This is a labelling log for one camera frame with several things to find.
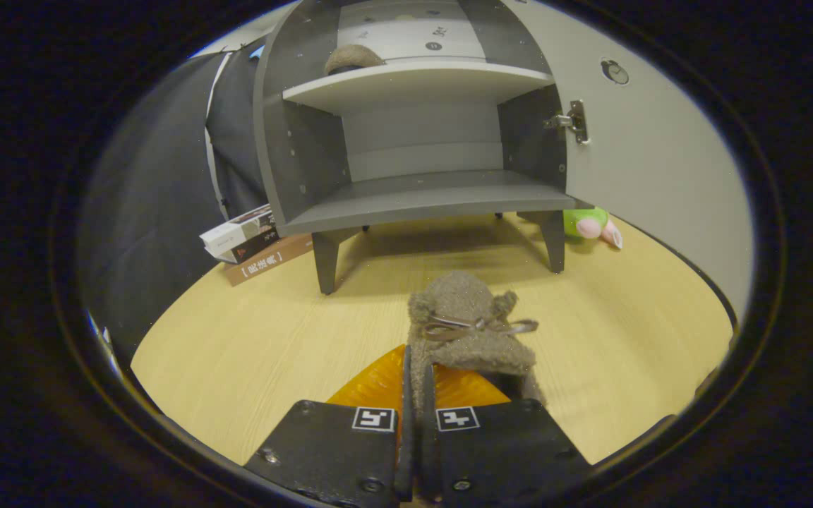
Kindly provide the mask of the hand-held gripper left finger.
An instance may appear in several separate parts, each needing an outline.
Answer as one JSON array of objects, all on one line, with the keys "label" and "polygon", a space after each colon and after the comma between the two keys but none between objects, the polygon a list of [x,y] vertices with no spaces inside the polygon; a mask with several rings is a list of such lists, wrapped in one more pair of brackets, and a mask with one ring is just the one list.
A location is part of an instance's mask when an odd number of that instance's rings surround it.
[{"label": "hand-held gripper left finger", "polygon": [[246,470],[316,504],[412,499],[409,353],[406,345],[388,351],[329,401],[294,403]]}]

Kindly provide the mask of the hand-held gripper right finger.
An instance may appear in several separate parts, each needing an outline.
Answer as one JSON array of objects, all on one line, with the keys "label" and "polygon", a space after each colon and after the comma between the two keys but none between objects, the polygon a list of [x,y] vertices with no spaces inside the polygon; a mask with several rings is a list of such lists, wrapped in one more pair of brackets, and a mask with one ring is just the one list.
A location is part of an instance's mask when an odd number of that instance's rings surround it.
[{"label": "hand-held gripper right finger", "polygon": [[583,488],[591,466],[538,399],[439,408],[423,380],[421,492],[441,505],[547,505]]}]

